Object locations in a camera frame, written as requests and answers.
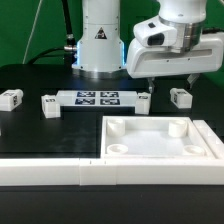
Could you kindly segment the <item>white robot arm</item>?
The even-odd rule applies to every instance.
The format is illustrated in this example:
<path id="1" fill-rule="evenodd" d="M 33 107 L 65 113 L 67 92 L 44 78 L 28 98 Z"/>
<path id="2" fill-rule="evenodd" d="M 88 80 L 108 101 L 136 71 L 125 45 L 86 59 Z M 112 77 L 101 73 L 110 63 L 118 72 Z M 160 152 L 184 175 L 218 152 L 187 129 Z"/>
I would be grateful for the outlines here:
<path id="1" fill-rule="evenodd" d="M 158 15 L 136 24 L 128 48 L 119 36 L 120 0 L 82 0 L 83 36 L 72 68 L 91 78 L 214 72 L 224 58 L 224 32 L 202 31 L 207 0 L 156 0 Z"/>

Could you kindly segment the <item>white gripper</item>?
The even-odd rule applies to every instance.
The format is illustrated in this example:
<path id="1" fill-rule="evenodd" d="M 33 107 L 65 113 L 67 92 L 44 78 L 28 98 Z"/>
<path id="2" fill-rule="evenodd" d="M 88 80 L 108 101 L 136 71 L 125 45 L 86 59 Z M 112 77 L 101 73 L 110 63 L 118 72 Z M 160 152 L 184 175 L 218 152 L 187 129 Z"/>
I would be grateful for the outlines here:
<path id="1" fill-rule="evenodd" d="M 154 77 L 191 74 L 187 78 L 191 90 L 199 73 L 217 71 L 223 62 L 224 35 L 202 35 L 189 52 L 173 53 L 163 47 L 143 47 L 134 39 L 128 49 L 126 69 L 132 78 L 148 78 L 148 90 L 155 90 Z"/>

